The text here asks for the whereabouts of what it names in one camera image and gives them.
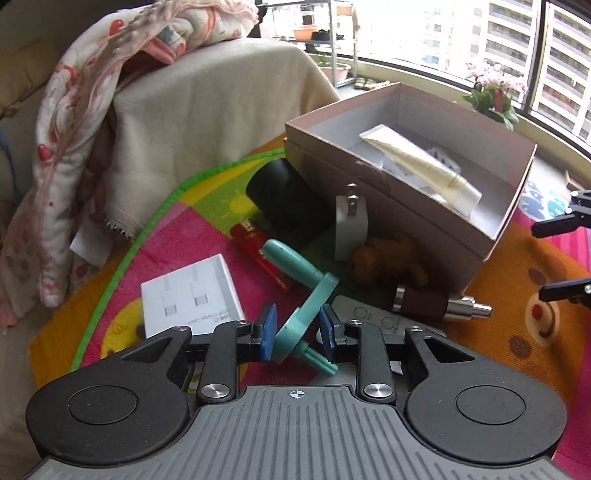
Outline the cream lotion tube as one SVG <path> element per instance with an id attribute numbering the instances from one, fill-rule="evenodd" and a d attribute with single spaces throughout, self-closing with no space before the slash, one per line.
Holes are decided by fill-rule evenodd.
<path id="1" fill-rule="evenodd" d="M 424 181 L 461 215 L 469 217 L 479 204 L 481 192 L 460 173 L 390 127 L 378 125 L 361 133 L 360 138 Z"/>

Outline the colourful play mat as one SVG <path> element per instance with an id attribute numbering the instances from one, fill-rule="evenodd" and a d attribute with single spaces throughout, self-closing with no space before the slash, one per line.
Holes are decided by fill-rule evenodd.
<path id="1" fill-rule="evenodd" d="M 115 253 L 41 330 L 30 347 L 34 381 L 43 386 L 138 342 L 144 335 L 143 282 L 215 254 L 230 269 L 248 315 L 273 301 L 290 315 L 296 286 L 284 291 L 238 247 L 229 229 L 256 215 L 245 194 L 253 172 L 279 155 L 269 144 L 231 167 L 192 177 L 159 208 L 128 251 Z M 590 273 L 586 229 L 537 239 L 531 226 L 561 214 L 570 194 L 561 178 L 535 162 L 518 208 L 468 292 L 493 308 L 487 321 L 447 322 L 456 342 L 523 371 L 560 393 L 569 409 L 555 461 L 576 479 L 590 475 L 590 313 L 566 301 L 541 302 L 547 283 Z"/>

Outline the white USB-C cable box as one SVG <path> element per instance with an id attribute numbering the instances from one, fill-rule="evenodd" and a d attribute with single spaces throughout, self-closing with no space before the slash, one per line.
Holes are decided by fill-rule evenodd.
<path id="1" fill-rule="evenodd" d="M 204 335 L 221 323 L 245 319 L 221 254 L 142 283 L 141 302 L 146 337 L 175 326 Z"/>

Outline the white power adapter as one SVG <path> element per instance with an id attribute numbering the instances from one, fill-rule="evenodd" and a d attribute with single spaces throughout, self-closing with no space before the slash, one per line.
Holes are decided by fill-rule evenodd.
<path id="1" fill-rule="evenodd" d="M 353 251 L 364 246 L 369 230 L 366 198 L 358 185 L 346 185 L 346 195 L 335 197 L 335 260 L 349 261 Z"/>

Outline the teal plastic phone stand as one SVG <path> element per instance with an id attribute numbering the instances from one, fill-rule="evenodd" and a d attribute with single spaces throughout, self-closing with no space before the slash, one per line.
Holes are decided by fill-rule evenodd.
<path id="1" fill-rule="evenodd" d="M 304 334 L 334 293 L 339 278 L 332 273 L 318 270 L 303 255 L 279 240 L 267 240 L 263 244 L 262 253 L 274 267 L 297 283 L 294 300 L 291 300 L 290 315 L 276 333 L 271 358 L 280 364 L 293 357 L 307 362 L 322 374 L 335 375 L 338 367 L 311 347 L 304 339 Z"/>

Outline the brown teddy bear toy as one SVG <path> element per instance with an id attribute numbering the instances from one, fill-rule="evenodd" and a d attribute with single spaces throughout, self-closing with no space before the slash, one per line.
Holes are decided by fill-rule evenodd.
<path id="1" fill-rule="evenodd" d="M 428 261 L 423 250 L 408 237 L 370 237 L 353 251 L 349 274 L 360 285 L 377 285 L 386 280 L 408 282 L 418 287 L 429 283 Z"/>

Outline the black cylinder speaker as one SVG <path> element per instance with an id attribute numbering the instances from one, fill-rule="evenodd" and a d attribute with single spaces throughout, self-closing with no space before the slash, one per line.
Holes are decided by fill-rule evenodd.
<path id="1" fill-rule="evenodd" d="M 276 238 L 300 251 L 332 226 L 329 203 L 308 186 L 286 158 L 273 159 L 253 174 L 245 187 Z"/>

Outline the pink cardboard box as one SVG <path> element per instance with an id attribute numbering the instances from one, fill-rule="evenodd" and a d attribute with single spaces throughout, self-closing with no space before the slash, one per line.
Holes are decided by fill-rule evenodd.
<path id="1" fill-rule="evenodd" d="M 463 215 L 427 184 L 363 141 L 384 125 L 423 150 L 437 147 L 482 195 Z M 536 144 L 448 100 L 397 83 L 332 103 L 287 122 L 287 159 L 332 202 L 358 186 L 370 234 L 400 233 L 427 257 L 430 281 L 456 293 L 472 283 L 511 220 Z"/>

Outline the red silver dropper bottle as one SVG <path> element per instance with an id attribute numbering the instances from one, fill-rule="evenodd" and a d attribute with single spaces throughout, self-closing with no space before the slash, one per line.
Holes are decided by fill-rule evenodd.
<path id="1" fill-rule="evenodd" d="M 471 296 L 454 296 L 432 290 L 398 286 L 392 311 L 419 321 L 488 319 L 493 308 Z"/>

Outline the beige covered sofa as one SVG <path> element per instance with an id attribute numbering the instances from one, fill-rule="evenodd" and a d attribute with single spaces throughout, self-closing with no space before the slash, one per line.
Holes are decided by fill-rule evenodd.
<path id="1" fill-rule="evenodd" d="M 137 237 L 181 182 L 235 162 L 338 98 L 307 54 L 262 39 L 207 46 L 141 76 L 114 96 L 94 143 L 106 168 L 100 224 Z"/>

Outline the red lighter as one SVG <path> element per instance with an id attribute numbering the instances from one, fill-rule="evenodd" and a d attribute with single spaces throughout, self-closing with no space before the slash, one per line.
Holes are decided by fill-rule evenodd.
<path id="1" fill-rule="evenodd" d="M 241 222 L 236 223 L 229 229 L 231 238 L 238 245 L 240 249 L 250 259 L 256 262 L 259 267 L 262 267 L 264 272 L 273 278 L 280 288 L 284 291 L 290 291 L 294 287 L 294 281 L 289 276 L 280 271 L 273 265 L 263 254 L 263 245 L 267 240 L 270 240 L 270 235 L 266 233 L 259 225 L 252 219 L 246 218 Z"/>

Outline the pink floral blanket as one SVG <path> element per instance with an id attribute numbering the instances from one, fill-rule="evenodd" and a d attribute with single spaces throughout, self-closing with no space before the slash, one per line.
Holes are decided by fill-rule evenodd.
<path id="1" fill-rule="evenodd" d="M 259 22 L 252 1 L 153 1 L 98 20 L 55 66 L 37 114 L 34 182 L 1 243 L 1 325 L 67 294 L 75 199 L 126 61 L 163 65 L 200 47 L 243 38 Z"/>

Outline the pink flowering plant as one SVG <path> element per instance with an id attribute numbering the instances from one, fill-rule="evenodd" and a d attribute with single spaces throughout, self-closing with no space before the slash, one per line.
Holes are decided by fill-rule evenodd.
<path id="1" fill-rule="evenodd" d="M 472 109 L 513 131 L 519 118 L 513 101 L 528 91 L 521 76 L 509 73 L 501 64 L 468 64 L 472 90 L 464 99 Z"/>

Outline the metal plant shelf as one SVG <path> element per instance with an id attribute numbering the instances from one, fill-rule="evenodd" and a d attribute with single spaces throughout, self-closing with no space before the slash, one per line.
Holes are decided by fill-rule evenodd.
<path id="1" fill-rule="evenodd" d="M 303 50 L 335 88 L 356 83 L 359 21 L 352 1 L 263 1 L 259 12 L 263 38 Z"/>

